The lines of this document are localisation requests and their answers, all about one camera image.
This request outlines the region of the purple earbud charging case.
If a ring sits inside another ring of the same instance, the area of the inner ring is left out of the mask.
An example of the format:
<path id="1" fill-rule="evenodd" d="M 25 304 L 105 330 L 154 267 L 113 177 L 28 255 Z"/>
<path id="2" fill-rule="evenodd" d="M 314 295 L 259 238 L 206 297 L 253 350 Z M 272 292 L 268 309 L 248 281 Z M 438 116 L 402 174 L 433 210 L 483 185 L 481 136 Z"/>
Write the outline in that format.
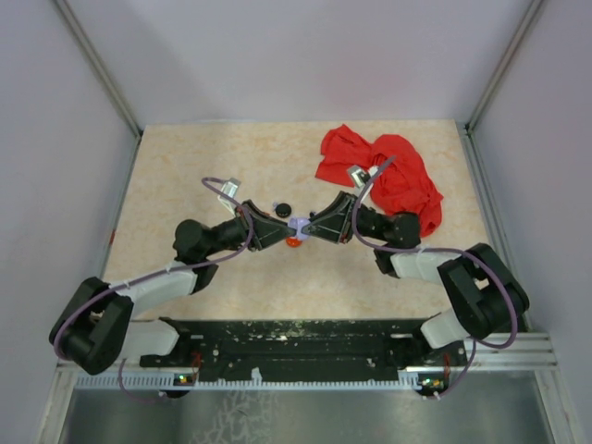
<path id="1" fill-rule="evenodd" d="M 296 230 L 296 234 L 293 236 L 298 241 L 305 241 L 309 238 L 303 229 L 310 223 L 310 220 L 306 217 L 291 217 L 288 226 Z"/>

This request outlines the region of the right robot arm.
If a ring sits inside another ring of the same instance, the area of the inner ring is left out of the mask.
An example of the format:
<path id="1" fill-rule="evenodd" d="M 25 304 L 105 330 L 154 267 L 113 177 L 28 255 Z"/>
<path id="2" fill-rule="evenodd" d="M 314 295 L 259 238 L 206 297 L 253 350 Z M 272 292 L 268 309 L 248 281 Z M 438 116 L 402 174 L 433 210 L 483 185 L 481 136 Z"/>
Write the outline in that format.
<path id="1" fill-rule="evenodd" d="M 309 218 L 302 233 L 334 243 L 357 238 L 374 250 L 383 274 L 443 287 L 450 309 L 427 319 L 413 343 L 414 358 L 426 366 L 437 364 L 446 346 L 457 340 L 471 338 L 491 347 L 488 337 L 503 327 L 510 336 L 500 347 L 511 346 L 518 318 L 529 308 L 524 289 L 489 245 L 477 243 L 466 251 L 423 247 L 415 213 L 379 214 L 355 195 L 340 192 L 328 208 Z"/>

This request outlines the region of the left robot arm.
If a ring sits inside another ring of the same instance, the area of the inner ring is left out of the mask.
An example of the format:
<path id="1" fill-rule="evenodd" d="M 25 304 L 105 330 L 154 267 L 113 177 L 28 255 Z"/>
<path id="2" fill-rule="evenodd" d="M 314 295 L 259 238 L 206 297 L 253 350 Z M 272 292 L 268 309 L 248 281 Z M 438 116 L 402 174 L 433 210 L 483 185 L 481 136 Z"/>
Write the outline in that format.
<path id="1" fill-rule="evenodd" d="M 83 280 L 49 334 L 56 355 L 91 376 L 112 364 L 159 355 L 180 367 L 192 356 L 191 343 L 166 320 L 131 320 L 177 298 L 195 294 L 212 281 L 220 263 L 262 251 L 294 236 L 295 228 L 246 201 L 235 216 L 214 227 L 187 219 L 175 230 L 175 259 L 162 269 L 119 283 Z"/>

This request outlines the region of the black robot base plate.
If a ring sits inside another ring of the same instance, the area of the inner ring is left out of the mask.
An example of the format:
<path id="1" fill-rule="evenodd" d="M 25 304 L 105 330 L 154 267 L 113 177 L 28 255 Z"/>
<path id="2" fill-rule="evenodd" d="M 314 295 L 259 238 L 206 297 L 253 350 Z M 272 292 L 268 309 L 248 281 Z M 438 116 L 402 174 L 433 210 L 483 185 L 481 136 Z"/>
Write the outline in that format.
<path id="1" fill-rule="evenodd" d="M 191 367 L 202 382 L 396 381 L 409 367 L 461 367 L 460 341 L 432 349 L 418 319 L 174 321 L 179 341 L 167 355 L 148 354 L 143 368 Z"/>

